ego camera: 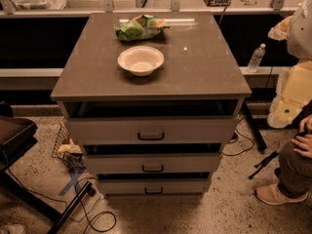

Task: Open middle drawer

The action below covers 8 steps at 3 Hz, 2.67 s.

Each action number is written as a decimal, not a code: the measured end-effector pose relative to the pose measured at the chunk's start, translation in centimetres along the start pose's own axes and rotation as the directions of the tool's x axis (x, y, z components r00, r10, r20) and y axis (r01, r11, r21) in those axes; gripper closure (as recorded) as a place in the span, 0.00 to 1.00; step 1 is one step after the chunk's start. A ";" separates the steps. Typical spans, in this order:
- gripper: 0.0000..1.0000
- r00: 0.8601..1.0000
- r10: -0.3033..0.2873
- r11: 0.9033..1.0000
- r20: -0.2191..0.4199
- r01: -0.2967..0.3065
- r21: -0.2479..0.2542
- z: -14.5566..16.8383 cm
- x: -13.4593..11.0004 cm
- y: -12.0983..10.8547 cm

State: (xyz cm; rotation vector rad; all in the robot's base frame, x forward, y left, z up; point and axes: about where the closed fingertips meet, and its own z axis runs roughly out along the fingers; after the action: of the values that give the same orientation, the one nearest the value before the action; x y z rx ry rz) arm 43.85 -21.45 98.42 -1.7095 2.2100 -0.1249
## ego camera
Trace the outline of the person's hand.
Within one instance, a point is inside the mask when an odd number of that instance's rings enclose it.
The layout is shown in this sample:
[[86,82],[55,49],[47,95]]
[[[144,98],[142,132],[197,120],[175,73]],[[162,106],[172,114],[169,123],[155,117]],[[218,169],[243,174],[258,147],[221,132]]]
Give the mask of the person's hand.
[[312,115],[299,123],[299,134],[292,139],[293,151],[303,157],[312,159]]

